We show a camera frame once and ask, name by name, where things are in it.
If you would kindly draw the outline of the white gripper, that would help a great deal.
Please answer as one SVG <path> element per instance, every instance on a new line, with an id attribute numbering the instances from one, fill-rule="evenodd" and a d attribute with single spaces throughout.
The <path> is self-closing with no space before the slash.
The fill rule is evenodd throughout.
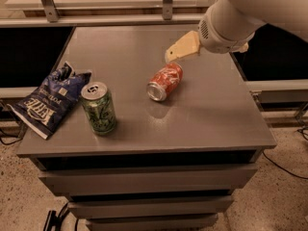
<path id="1" fill-rule="evenodd" d="M 218 0 L 202 16 L 197 31 L 189 31 L 166 50 L 165 60 L 171 63 L 197 54 L 200 45 L 212 53 L 244 53 L 255 31 L 265 22 L 245 15 L 228 0 Z"/>

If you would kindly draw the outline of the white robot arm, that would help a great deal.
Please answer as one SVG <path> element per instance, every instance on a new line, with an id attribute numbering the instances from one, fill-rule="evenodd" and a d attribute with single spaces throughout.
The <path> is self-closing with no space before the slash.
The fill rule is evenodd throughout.
<path id="1" fill-rule="evenodd" d="M 245 52 L 262 26 L 270 24 L 308 41 L 308 0 L 218 0 L 195 31 L 186 33 L 165 53 L 170 63 L 197 54 Z"/>

